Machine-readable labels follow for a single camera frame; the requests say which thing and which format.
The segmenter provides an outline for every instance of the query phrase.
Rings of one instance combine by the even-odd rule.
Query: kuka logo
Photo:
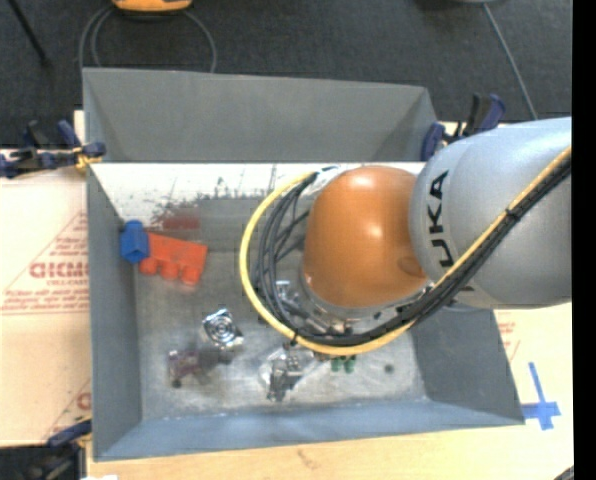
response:
[[[29,266],[29,275],[35,279],[87,277],[89,264],[84,262],[37,262]]]
[[[442,184],[444,183],[445,179],[449,171],[445,171],[431,182],[431,187],[429,189],[429,195],[438,200],[438,206],[436,207],[435,211],[432,210],[431,206],[427,204],[427,215],[431,220],[431,226],[429,226],[429,234],[438,235],[441,234],[445,228],[442,225],[441,216],[442,216]],[[433,247],[440,247],[444,251],[444,257],[441,256],[440,258],[440,266],[443,268],[449,268],[454,264],[454,259],[451,257],[451,252],[449,251],[449,246],[447,242],[445,242],[444,238],[432,238],[431,245]]]

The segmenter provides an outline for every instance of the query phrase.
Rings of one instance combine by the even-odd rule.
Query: blue clamp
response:
[[[12,151],[8,157],[0,154],[0,177],[15,178],[23,174],[58,169],[60,167],[84,167],[93,161],[99,161],[107,152],[102,142],[83,145],[73,127],[66,121],[58,123],[58,132],[67,151],[40,151],[41,139],[47,143],[46,137],[38,128],[37,121],[31,121],[22,140],[24,146]]]
[[[78,440],[92,431],[91,420],[84,420],[50,437],[46,446],[51,453],[27,468],[24,480],[57,480],[70,468],[74,477],[83,478],[87,464],[85,449]]]
[[[505,111],[505,104],[495,94],[485,97],[474,94],[467,122],[464,126],[459,122],[453,135],[438,122],[429,127],[423,138],[420,159],[426,162],[446,144],[497,128]]]
[[[130,220],[120,233],[120,256],[129,263],[139,263],[149,257],[149,237],[142,222]]]

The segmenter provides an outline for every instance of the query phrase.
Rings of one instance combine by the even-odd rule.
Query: orange toy block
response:
[[[163,279],[180,279],[194,285],[200,281],[205,269],[207,246],[147,232],[149,257],[143,259],[138,269],[147,276],[160,274]]]

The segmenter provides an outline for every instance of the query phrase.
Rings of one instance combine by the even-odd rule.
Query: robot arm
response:
[[[330,355],[374,350],[456,301],[481,308],[568,301],[570,173],[571,120],[557,119],[457,141],[417,177],[384,166],[335,177],[311,206],[300,261],[305,311],[344,322],[343,331],[332,324],[324,332],[297,324],[276,291],[277,260],[286,255],[277,244],[295,227],[283,228],[283,219],[318,177],[308,173],[254,213],[241,244],[245,292],[277,331]],[[252,282],[251,235],[272,207]]]

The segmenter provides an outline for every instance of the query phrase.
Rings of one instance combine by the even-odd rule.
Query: yellow cable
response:
[[[563,162],[568,156],[571,156],[571,146],[565,148],[554,160],[552,160],[547,167],[545,167],[539,174],[536,176],[532,182],[527,185],[527,187],[518,194],[518,196],[511,202],[511,204],[501,212],[498,217],[491,223],[491,225],[482,233],[474,242],[473,244],[460,256],[460,258],[452,265],[452,267],[445,272],[445,274],[434,284],[434,288],[432,291],[440,285],[447,277],[452,275],[469,257],[482,245],[482,243],[487,239],[487,237],[494,231],[494,229],[502,222],[502,220],[507,216],[507,212],[513,210],[520,202],[522,202],[523,198],[526,196],[527,193],[531,192],[538,184],[542,183],[544,179],[549,176],[549,174],[561,163]],[[247,223],[245,231],[243,233],[242,241],[240,244],[240,255],[239,255],[239,270],[240,270],[240,278],[242,281],[243,288],[247,297],[249,298],[250,302],[256,309],[256,311],[262,316],[262,318],[269,324],[273,329],[284,335],[286,338],[291,340],[295,340],[295,343],[302,345],[308,349],[313,350],[314,352],[319,352],[321,354],[327,355],[334,355],[334,356],[349,356],[349,355],[358,355],[363,354],[366,352],[370,352],[372,350],[376,350],[387,343],[393,341],[395,338],[400,336],[402,333],[407,331],[411,328],[412,325],[416,322],[416,319],[408,322],[407,324],[394,329],[386,334],[379,336],[371,341],[360,345],[347,345],[347,346],[335,346],[335,345],[323,345],[320,343],[313,342],[307,338],[302,336],[298,336],[296,332],[284,325],[280,322],[262,303],[258,295],[256,294],[253,285],[251,284],[251,280],[249,278],[249,265],[248,265],[248,256],[249,256],[249,244],[251,243],[251,237],[256,229],[258,221],[263,216],[267,208],[271,206],[271,204],[278,199],[284,192],[291,189],[295,185],[301,183],[309,176],[312,176],[314,172],[307,172],[297,176],[294,179],[287,181],[286,183],[282,184],[278,188],[276,188],[271,194],[269,194],[262,203],[256,208],[251,219]]]
[[[262,316],[262,318],[269,324],[273,329],[284,335],[286,338],[293,340],[295,338],[295,342],[303,347],[309,348],[314,352],[319,352],[321,354],[328,354],[328,355],[336,355],[336,356],[349,356],[349,355],[358,355],[364,352],[370,352],[371,350],[375,350],[383,345],[386,345],[393,339],[400,336],[403,332],[405,332],[409,326],[400,327],[394,331],[391,331],[387,334],[376,338],[367,343],[363,343],[361,345],[351,345],[351,346],[332,346],[332,345],[322,345],[320,343],[315,343],[310,341],[302,336],[297,336],[295,331],[282,322],[278,321],[276,317],[265,307],[262,301],[259,299],[258,295],[256,294],[253,285],[251,284],[251,280],[249,278],[249,265],[248,265],[248,251],[249,251],[249,244],[251,242],[251,237],[256,229],[258,221],[263,216],[267,208],[271,206],[271,204],[278,199],[284,192],[291,189],[293,186],[297,185],[298,183],[304,181],[309,176],[313,175],[313,172],[308,172],[297,176],[296,178],[289,180],[288,182],[284,183],[283,185],[276,188],[271,194],[269,194],[263,201],[260,203],[258,208],[254,211],[251,219],[247,223],[245,227],[245,231],[243,233],[242,241],[240,244],[240,255],[239,255],[239,270],[240,270],[240,278],[242,281],[243,288],[245,290],[245,294],[249,298],[249,301],[252,303],[256,311]]]

